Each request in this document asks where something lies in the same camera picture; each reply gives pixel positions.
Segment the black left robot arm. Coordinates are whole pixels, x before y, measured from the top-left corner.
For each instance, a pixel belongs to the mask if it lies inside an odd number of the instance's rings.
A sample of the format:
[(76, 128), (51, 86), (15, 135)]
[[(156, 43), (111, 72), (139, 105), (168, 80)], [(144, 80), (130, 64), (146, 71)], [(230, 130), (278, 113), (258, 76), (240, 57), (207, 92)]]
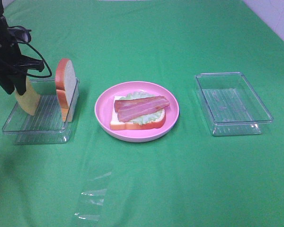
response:
[[(52, 75), (39, 76), (29, 74), (28, 70), (42, 72), (49, 67), (44, 57), (29, 43), (31, 42), (31, 30), (23, 26), (8, 26), (4, 17), (4, 7), (0, 0), (0, 86), (7, 94), (14, 91), (22, 96), (28, 90), (27, 77), (48, 78)], [(19, 45), (25, 44), (39, 55), (35, 59), (22, 54)]]

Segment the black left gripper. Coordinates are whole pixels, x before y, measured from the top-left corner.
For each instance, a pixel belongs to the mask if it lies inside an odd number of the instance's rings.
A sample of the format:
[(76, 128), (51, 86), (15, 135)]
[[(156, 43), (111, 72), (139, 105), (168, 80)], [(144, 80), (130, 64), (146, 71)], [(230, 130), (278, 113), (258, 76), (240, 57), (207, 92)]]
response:
[(22, 54), (14, 32), (16, 30), (29, 30), (23, 26), (8, 26), (6, 19), (0, 15), (0, 86), (7, 94), (14, 92), (22, 96), (25, 94), (27, 76), (37, 77), (37, 75), (29, 74), (28, 70), (36, 70), (42, 72), (45, 68), (45, 59), (30, 43), (26, 43), (40, 59), (35, 59)]

